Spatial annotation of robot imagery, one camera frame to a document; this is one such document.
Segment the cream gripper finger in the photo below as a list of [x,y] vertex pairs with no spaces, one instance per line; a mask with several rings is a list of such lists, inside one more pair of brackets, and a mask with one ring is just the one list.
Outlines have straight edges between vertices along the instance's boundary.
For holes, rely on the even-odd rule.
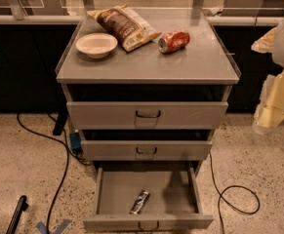
[[275,32],[276,28],[273,27],[269,32],[252,44],[251,50],[261,54],[272,53],[274,49]]
[[257,134],[268,134],[284,121],[284,70],[275,76],[272,90],[267,99],[267,109],[258,121],[254,119],[252,128]]

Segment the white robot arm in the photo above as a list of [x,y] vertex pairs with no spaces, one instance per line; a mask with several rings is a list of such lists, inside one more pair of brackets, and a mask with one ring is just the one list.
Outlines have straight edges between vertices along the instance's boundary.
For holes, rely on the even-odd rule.
[[251,49],[262,54],[272,53],[273,62],[283,68],[277,76],[266,77],[260,94],[252,128],[255,133],[263,135],[284,121],[284,18],[257,40]]

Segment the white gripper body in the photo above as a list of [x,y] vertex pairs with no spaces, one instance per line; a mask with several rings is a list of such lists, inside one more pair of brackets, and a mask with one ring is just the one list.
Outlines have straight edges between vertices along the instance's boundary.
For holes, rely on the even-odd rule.
[[258,104],[255,114],[254,114],[254,119],[256,121],[260,119],[264,110],[267,109],[267,99],[272,90],[274,80],[275,80],[275,76],[270,75],[270,74],[268,74],[266,79],[264,80],[263,87],[262,87],[261,94],[260,94],[260,103]]

